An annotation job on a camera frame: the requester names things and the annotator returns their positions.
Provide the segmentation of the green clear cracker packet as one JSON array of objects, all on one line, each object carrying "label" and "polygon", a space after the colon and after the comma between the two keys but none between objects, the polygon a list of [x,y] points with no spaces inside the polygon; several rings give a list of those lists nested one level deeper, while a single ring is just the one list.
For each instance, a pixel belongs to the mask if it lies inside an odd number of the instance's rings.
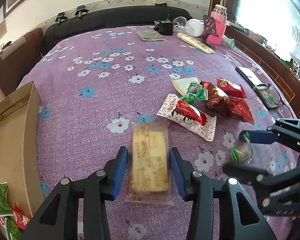
[{"label": "green clear cracker packet", "polygon": [[236,148],[231,150],[232,160],[236,164],[249,164],[253,158],[253,150],[251,148],[251,142],[249,133],[245,132],[241,139],[241,142]]}]

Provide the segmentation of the dark red candy packet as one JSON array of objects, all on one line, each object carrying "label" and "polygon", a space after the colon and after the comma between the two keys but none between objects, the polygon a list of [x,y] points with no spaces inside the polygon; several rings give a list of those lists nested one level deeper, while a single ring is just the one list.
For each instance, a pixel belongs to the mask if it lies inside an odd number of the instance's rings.
[{"label": "dark red candy packet", "polygon": [[201,81],[200,84],[208,90],[207,108],[241,122],[254,124],[252,113],[244,99],[228,96],[212,83]]}]

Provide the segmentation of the bright red snack packet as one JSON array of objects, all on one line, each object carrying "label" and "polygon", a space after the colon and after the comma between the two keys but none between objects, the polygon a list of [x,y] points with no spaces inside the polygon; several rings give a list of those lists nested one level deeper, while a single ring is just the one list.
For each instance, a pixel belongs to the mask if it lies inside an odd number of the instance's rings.
[{"label": "bright red snack packet", "polygon": [[217,87],[227,95],[236,98],[246,99],[247,95],[241,85],[237,85],[225,79],[217,79]]}]

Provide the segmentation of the clear yellow cake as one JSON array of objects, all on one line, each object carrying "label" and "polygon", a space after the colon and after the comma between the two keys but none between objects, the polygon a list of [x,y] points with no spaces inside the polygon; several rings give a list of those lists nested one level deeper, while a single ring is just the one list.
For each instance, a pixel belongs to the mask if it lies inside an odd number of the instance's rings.
[{"label": "clear yellow cake", "polygon": [[173,206],[168,124],[133,123],[127,202]]}]

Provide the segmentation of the small green snack packet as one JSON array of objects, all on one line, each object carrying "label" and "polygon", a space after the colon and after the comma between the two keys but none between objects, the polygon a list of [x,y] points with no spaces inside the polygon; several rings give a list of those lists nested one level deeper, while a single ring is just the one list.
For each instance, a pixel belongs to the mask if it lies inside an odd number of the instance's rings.
[{"label": "small green snack packet", "polygon": [[180,100],[193,105],[196,101],[207,101],[209,97],[208,90],[202,88],[195,93],[187,93],[185,96],[181,97]]}]

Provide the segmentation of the white red snack packet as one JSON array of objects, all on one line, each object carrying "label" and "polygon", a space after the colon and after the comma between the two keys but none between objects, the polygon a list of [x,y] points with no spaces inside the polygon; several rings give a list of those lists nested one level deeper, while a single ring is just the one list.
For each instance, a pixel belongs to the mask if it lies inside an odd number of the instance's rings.
[{"label": "white red snack packet", "polygon": [[167,95],[157,115],[178,123],[208,142],[214,140],[217,116],[205,114],[175,94]]}]

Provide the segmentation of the cream white snack packet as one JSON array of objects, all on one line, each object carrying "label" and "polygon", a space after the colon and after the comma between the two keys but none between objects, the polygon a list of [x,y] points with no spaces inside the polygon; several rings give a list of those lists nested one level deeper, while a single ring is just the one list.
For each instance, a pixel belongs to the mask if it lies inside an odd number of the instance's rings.
[{"label": "cream white snack packet", "polygon": [[200,84],[200,79],[197,77],[188,77],[184,79],[172,80],[175,90],[181,95],[185,96],[191,83]]}]

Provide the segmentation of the cream tube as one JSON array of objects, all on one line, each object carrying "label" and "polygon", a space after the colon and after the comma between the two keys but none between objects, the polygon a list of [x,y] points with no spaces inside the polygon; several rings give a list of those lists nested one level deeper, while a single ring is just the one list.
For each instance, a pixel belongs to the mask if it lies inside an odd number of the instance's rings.
[{"label": "cream tube", "polygon": [[210,47],[208,47],[203,42],[200,42],[199,40],[197,40],[196,38],[194,38],[192,36],[189,36],[189,35],[183,34],[183,33],[177,33],[177,37],[179,39],[181,39],[182,41],[186,42],[187,44],[193,46],[194,48],[196,48],[206,54],[214,54],[215,53]]}]

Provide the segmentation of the black phone stand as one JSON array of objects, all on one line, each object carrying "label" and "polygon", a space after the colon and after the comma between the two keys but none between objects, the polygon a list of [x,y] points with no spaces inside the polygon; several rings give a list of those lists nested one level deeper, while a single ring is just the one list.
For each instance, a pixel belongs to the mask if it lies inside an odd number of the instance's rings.
[{"label": "black phone stand", "polygon": [[210,35],[218,37],[216,22],[212,16],[203,15],[204,31],[203,42],[205,43]]}]

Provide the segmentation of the pink covered glass bottle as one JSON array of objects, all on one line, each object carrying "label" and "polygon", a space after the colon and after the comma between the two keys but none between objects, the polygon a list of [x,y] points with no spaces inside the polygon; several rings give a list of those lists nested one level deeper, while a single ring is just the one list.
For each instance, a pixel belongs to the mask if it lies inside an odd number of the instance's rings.
[{"label": "pink covered glass bottle", "polygon": [[211,11],[210,16],[215,19],[215,29],[216,35],[209,35],[207,42],[213,45],[221,45],[223,35],[226,30],[226,20],[227,20],[227,8],[222,5],[215,5],[214,9]]}]

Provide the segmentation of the small olive notebook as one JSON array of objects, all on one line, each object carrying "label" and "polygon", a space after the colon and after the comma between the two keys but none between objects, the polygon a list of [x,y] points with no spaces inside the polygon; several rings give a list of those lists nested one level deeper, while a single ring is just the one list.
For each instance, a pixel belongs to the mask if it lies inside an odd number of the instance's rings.
[{"label": "small olive notebook", "polygon": [[137,31],[136,34],[142,41],[165,41],[166,37],[157,31]]}]

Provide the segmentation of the black sofa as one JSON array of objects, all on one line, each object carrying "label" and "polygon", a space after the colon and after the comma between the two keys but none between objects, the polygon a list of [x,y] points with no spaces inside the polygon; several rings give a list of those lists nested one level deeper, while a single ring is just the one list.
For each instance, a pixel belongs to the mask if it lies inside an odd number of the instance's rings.
[{"label": "black sofa", "polygon": [[48,27],[43,39],[43,54],[48,53],[63,39],[87,31],[129,25],[154,25],[155,21],[166,18],[172,21],[178,16],[183,16],[187,20],[192,18],[185,9],[163,5],[118,7],[91,12],[82,17],[69,18],[60,24],[55,23]]}]

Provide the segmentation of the black clip device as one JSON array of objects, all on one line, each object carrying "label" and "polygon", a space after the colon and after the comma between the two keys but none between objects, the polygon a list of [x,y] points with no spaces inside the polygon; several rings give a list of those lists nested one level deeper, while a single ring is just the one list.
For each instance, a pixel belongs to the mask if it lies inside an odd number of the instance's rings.
[{"label": "black clip device", "polygon": [[67,20],[68,17],[65,15],[65,12],[60,12],[58,13],[56,19],[55,19],[55,23],[56,24],[60,24],[63,20]]},{"label": "black clip device", "polygon": [[77,18],[81,18],[83,16],[83,14],[87,14],[88,12],[89,12],[89,9],[87,9],[85,5],[79,5],[76,8],[75,16]]}]

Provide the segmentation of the black clip device right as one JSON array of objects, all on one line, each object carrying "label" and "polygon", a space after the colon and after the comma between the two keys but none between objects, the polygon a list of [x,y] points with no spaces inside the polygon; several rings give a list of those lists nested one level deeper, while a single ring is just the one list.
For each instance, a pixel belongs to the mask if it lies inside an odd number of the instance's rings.
[{"label": "black clip device right", "polygon": [[89,12],[89,9],[87,9],[85,5],[79,5],[76,8],[75,16],[77,18],[81,18],[83,16],[83,14],[87,14],[88,12]]}]

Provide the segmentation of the small wall plaque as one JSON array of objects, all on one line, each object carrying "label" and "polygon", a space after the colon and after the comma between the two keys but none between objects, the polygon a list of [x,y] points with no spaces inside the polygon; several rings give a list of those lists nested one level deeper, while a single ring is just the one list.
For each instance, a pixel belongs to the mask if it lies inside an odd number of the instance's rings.
[{"label": "small wall plaque", "polygon": [[7,33],[6,22],[5,22],[5,20],[3,20],[0,23],[0,40],[6,33]]}]

